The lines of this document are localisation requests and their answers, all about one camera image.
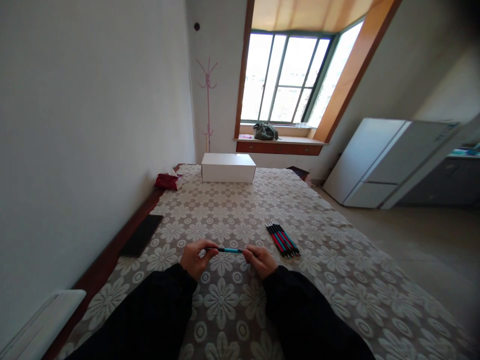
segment white lace bedspread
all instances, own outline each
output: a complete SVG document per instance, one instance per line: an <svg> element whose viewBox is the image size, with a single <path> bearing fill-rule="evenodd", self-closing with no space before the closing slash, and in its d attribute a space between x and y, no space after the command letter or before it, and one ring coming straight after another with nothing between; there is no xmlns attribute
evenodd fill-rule
<svg viewBox="0 0 480 360"><path fill-rule="evenodd" d="M182 165L179 173L183 187L165 192L151 212L164 219L150 244L139 258L118 260L59 359L98 330L150 272L169 268L187 243L201 238L230 248L267 247L278 264L315 284L378 360L472 356L473 340L452 315L291 170L258 168L252 184L202 182L200 165ZM283 226L301 258L280 257L264 225L268 220ZM243 256L219 253L193 294L180 358L283 358L265 303L261 282Z"/></svg>

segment roller blind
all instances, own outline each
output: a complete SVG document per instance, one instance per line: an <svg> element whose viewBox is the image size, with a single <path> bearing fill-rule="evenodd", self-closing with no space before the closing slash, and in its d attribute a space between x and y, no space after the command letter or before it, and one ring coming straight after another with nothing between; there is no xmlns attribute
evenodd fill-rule
<svg viewBox="0 0 480 360"><path fill-rule="evenodd" d="M337 33L364 16L373 0L255 0L252 29Z"/></svg>

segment person's left hand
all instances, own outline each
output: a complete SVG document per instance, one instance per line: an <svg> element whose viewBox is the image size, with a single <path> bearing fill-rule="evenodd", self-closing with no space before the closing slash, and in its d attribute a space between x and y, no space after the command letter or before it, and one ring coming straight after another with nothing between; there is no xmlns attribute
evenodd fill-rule
<svg viewBox="0 0 480 360"><path fill-rule="evenodd" d="M191 242L185 246L185 249L183 249L180 266L184 268L196 282L198 282L200 276L202 276L207 268L210 259L219 253L216 249L218 247L219 246L216 243L206 239ZM203 257L200 257L200 251L205 248L214 249L208 250Z"/></svg>

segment cardboard box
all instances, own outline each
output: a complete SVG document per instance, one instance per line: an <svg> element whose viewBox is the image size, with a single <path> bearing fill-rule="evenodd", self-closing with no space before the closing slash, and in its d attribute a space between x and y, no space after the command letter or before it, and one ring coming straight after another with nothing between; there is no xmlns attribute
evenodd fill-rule
<svg viewBox="0 0 480 360"><path fill-rule="evenodd" d="M257 165L248 154L206 152L201 161L201 180L208 183L252 183Z"/></svg>

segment pencil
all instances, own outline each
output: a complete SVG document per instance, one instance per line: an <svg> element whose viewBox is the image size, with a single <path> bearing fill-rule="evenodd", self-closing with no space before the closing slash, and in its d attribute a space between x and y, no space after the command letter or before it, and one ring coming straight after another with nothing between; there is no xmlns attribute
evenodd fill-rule
<svg viewBox="0 0 480 360"><path fill-rule="evenodd" d="M285 244L286 247L288 247L288 250L290 251L290 253L293 255L293 256L299 256L298 255L298 250L294 248L294 246L292 245L292 243L290 243L288 240L287 240L287 237L282 233L282 231L279 229L278 225L275 224L275 223L271 223L271 227L273 229L273 231L278 235L278 237L281 239L281 241Z"/></svg>
<svg viewBox="0 0 480 360"><path fill-rule="evenodd" d="M285 232L285 230L283 229L283 227L277 222L277 221L274 221L273 224L276 226L276 228L280 231L280 233L282 234L282 236L284 236L288 241L289 243L294 247L294 252L298 255L298 256L302 256L302 254L300 254L300 250L299 248L297 247L297 245L295 245L295 243L293 242L293 240L290 238L290 236L288 236L288 234Z"/></svg>
<svg viewBox="0 0 480 360"><path fill-rule="evenodd" d="M265 225L266 225L266 229L268 230L268 233L273 239L273 242L275 243L276 247L280 251L280 255L283 257L287 256L288 258L290 258L290 256L287 254L287 249L285 249L283 244L280 242L280 239L274 234L274 231L270 228L269 224L265 224Z"/></svg>
<svg viewBox="0 0 480 360"><path fill-rule="evenodd" d="M282 238L282 235L275 229L273 223L271 222L268 223L268 229L269 231L271 231L273 236L275 236L278 242L282 245L282 248L284 249L287 257L292 258L293 256L295 256L295 253L293 252L293 248Z"/></svg>
<svg viewBox="0 0 480 360"><path fill-rule="evenodd" d="M242 249L231 249L231 248L228 248L228 247L206 247L205 251L212 250L212 249L217 249L221 253L241 254L243 252Z"/></svg>

